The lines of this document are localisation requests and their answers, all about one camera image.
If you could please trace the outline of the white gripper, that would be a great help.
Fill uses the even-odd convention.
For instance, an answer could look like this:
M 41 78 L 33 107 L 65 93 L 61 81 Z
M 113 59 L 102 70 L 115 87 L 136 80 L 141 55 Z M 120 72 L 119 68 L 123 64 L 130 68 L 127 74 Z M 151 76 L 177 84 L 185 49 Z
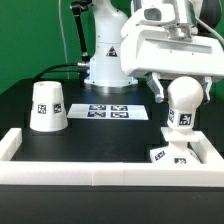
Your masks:
M 204 101 L 210 101 L 212 78 L 224 78 L 224 50 L 213 38 L 193 36 L 190 42 L 170 40 L 162 27 L 139 25 L 131 28 L 120 48 L 121 68 L 127 76 L 144 77 L 155 101 L 165 100 L 160 74 L 203 76 Z

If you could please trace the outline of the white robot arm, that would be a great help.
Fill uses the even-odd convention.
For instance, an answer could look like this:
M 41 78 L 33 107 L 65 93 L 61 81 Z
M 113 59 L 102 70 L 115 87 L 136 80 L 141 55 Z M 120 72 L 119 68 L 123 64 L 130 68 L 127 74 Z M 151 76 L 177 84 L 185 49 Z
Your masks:
M 96 50 L 86 82 L 101 88 L 146 78 L 158 102 L 167 98 L 160 81 L 190 76 L 205 92 L 224 78 L 224 50 L 198 34 L 203 0 L 133 0 L 126 17 L 110 0 L 93 0 Z

